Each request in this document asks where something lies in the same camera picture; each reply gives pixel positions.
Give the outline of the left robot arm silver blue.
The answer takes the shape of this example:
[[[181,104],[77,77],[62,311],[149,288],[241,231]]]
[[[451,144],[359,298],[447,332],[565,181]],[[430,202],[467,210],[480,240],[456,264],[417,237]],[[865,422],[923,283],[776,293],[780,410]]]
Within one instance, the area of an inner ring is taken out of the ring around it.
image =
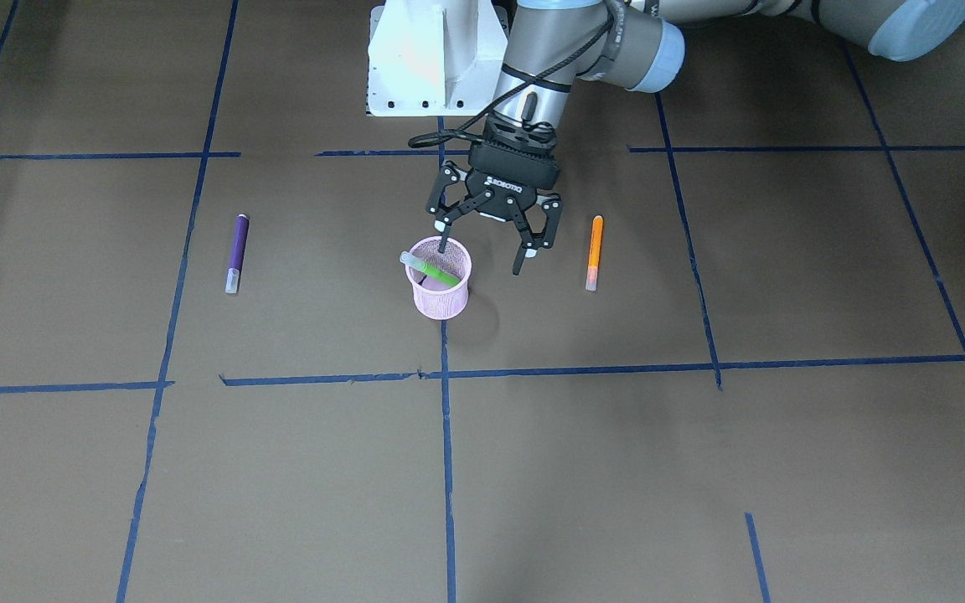
[[[468,168],[441,165],[426,203],[444,252],[453,223],[476,213],[513,223],[513,272],[555,242],[558,127],[577,80],[655,93],[684,64],[682,24],[763,14],[797,17],[895,62],[937,49],[965,22],[965,1],[519,1],[493,99],[462,126],[412,148],[468,141]]]

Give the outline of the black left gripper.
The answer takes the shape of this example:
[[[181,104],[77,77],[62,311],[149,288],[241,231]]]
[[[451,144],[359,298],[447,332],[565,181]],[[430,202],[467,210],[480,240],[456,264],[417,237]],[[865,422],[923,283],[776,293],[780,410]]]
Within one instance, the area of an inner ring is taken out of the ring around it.
[[[472,211],[493,220],[510,220],[521,243],[514,257],[512,274],[520,275],[524,261],[549,250],[555,243],[563,213],[563,198],[553,191],[560,167],[553,157],[555,127],[550,122],[520,122],[488,117],[480,141],[468,153],[467,171],[455,163],[443,163],[437,171],[426,211],[440,233],[437,251],[444,255],[453,222]],[[513,198],[512,209],[507,198]],[[543,229],[534,232],[526,209],[537,205],[546,217]]]

